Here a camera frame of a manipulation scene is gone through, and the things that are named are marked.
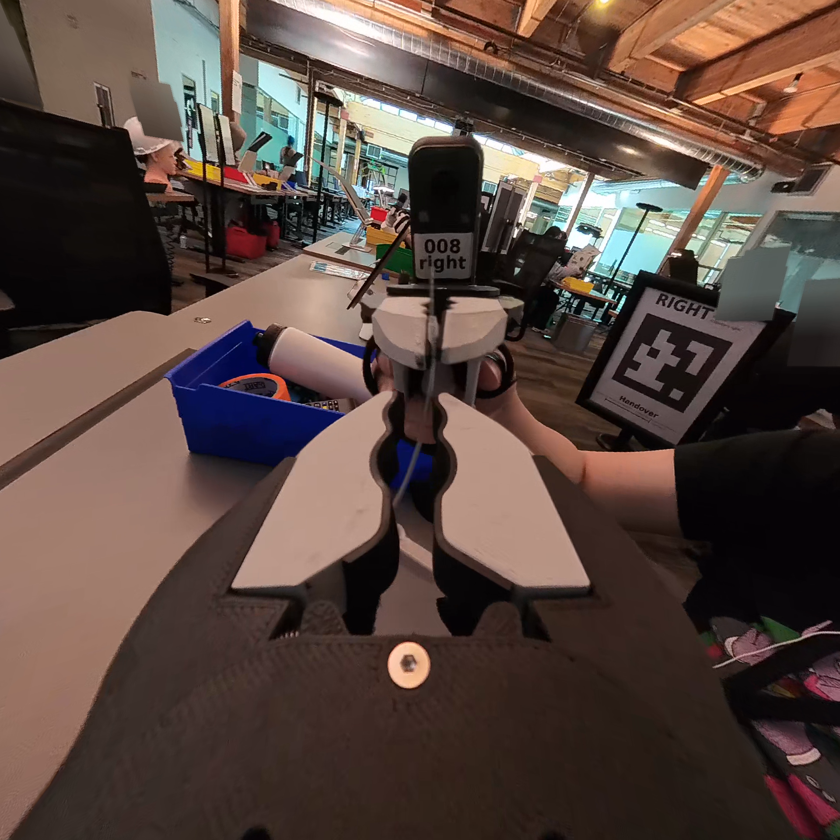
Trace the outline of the framed black white marker sign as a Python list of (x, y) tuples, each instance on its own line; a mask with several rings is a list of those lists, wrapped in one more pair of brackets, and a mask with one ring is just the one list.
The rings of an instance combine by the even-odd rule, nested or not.
[(794, 315), (717, 320), (719, 294), (641, 271), (586, 376), (576, 404), (619, 434), (609, 449), (694, 443), (773, 347)]

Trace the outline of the black wall vent unit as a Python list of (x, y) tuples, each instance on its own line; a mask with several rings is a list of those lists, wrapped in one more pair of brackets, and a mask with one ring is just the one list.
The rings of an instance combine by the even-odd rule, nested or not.
[(813, 164), (798, 177), (779, 181), (772, 185), (771, 194), (791, 196), (812, 196), (834, 168), (832, 163)]

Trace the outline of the person's colourful printed pants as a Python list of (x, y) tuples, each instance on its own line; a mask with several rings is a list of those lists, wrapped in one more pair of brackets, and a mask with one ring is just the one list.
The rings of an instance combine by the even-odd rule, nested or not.
[(701, 634), (764, 780), (802, 838), (839, 837), (838, 626), (714, 616)]

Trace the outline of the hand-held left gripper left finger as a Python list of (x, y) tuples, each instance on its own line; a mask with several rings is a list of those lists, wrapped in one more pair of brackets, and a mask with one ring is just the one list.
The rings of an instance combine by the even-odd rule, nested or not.
[(298, 590), (380, 543), (392, 521), (399, 469), (383, 392), (326, 427), (295, 459), (268, 509), (233, 590)]

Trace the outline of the black floor lamp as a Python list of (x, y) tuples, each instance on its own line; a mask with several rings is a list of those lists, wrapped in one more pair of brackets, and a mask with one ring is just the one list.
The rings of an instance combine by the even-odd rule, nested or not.
[(621, 307), (640, 271), (656, 272), (672, 241), (668, 217), (661, 206), (651, 203), (637, 203), (635, 209), (625, 208), (617, 216), (597, 266), (597, 272), (608, 278), (603, 290), (611, 301), (602, 322), (608, 320), (609, 311)]

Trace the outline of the person's right hand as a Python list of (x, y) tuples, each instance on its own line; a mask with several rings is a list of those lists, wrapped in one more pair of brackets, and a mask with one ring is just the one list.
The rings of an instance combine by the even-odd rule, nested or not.
[[(481, 391), (495, 391), (501, 385), (503, 362), (499, 353), (486, 356), (479, 368), (478, 386)], [(397, 389), (394, 378), (392, 360), (383, 353), (378, 353), (371, 364), (371, 371), (379, 392), (395, 391)], [(403, 391), (404, 400), (404, 437), (415, 444), (433, 445), (435, 442), (433, 430), (432, 409), (426, 408), (424, 395), (420, 393), (409, 395)], [(516, 385), (511, 385), (504, 393), (487, 399), (477, 399), (476, 408), (485, 416), (497, 422), (518, 437), (524, 444), (528, 443), (528, 435), (539, 426), (539, 423), (523, 405), (518, 395)]]

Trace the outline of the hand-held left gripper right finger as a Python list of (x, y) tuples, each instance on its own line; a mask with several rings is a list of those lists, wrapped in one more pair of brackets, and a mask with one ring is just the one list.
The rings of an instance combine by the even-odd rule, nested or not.
[(437, 399), (449, 458), (437, 546), (507, 592), (588, 592), (592, 584), (528, 447), (453, 395)]

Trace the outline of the white bottle with black cap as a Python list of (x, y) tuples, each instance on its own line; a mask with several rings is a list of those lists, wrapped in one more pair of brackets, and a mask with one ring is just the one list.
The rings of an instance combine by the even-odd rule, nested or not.
[(362, 358), (292, 327), (272, 324), (253, 339), (256, 360), (273, 375), (330, 400), (371, 398)]

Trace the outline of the black rod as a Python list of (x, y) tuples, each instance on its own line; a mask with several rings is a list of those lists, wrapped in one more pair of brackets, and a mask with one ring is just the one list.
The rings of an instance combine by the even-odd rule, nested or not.
[(383, 255), (377, 259), (370, 273), (361, 280), (358, 280), (349, 291), (348, 310), (359, 305), (362, 298), (371, 290), (374, 282), (381, 276), (386, 264), (403, 247), (403, 239), (395, 238), (385, 247)]

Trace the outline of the blue plastic bin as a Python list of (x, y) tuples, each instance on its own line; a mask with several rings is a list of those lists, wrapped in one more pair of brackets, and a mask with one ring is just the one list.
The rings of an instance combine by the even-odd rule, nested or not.
[[(191, 452), (277, 466), (344, 415), (304, 406), (327, 399), (287, 381), (288, 402), (217, 386), (239, 375), (270, 373), (257, 362), (253, 344), (267, 328), (241, 322), (166, 373)], [(360, 345), (319, 338), (364, 361)]]

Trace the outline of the grey metal trash can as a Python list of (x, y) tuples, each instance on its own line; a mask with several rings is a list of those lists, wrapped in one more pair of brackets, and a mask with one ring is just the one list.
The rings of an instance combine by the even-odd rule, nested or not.
[(560, 315), (549, 340), (557, 350), (583, 354), (592, 341), (596, 326), (597, 324), (588, 318), (564, 312)]

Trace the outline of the black mesh office chair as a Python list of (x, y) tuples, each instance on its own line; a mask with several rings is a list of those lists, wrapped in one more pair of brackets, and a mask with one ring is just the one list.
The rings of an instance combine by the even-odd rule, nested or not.
[(11, 333), (172, 313), (129, 133), (2, 100), (2, 355)]

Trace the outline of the orange tape roll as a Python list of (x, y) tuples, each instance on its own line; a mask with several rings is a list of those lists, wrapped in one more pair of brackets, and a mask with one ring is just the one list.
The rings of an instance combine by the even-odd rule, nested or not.
[(282, 402), (291, 400), (286, 381), (282, 377), (271, 373), (242, 374), (225, 380), (217, 386), (234, 392), (264, 396)]

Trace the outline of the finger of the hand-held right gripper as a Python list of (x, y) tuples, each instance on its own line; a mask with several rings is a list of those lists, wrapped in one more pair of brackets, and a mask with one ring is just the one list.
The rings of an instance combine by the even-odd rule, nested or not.
[(498, 298), (450, 298), (441, 320), (436, 362), (454, 372), (465, 367), (456, 392), (464, 403), (476, 401), (482, 361), (505, 340), (508, 315)]
[(438, 361), (438, 319), (433, 299), (385, 298), (373, 315), (373, 338), (391, 360), (399, 392), (430, 392)]

